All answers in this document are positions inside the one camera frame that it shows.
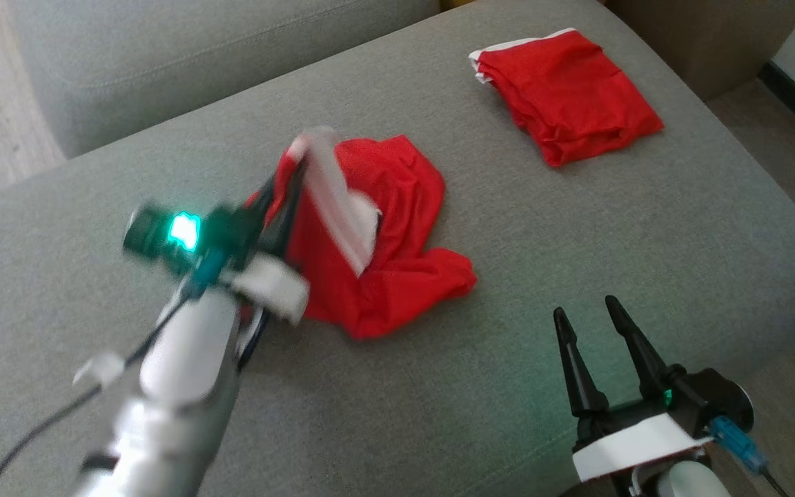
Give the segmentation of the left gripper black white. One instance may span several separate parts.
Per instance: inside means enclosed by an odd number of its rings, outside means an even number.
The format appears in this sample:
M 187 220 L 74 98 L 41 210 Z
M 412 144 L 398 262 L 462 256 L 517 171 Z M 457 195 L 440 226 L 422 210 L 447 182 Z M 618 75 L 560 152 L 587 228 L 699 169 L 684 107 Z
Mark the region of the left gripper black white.
M 208 217 L 144 205 L 130 217 L 124 252 L 162 261 L 174 274 L 186 276 L 179 291 L 183 300 L 198 300 L 209 287 L 224 286 L 255 307 L 299 324 L 310 286 L 285 255 L 306 170 L 307 161 L 300 160 L 277 210 L 277 174 L 247 199 L 246 207 L 220 206 Z

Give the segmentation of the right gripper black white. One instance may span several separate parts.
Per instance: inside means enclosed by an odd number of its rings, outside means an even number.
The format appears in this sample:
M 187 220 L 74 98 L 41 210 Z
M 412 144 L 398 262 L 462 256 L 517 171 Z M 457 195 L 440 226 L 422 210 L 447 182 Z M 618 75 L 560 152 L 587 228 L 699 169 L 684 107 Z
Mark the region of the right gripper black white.
M 716 370 L 685 375 L 684 366 L 665 364 L 618 298 L 607 295 L 605 305 L 627 343 L 643 399 L 609 408 L 564 309 L 556 308 L 562 374 L 571 415 L 578 419 L 572 450 L 578 478 L 608 478 L 619 496 L 729 495 L 706 448 L 715 443 L 754 470 L 754 410 L 747 392 Z

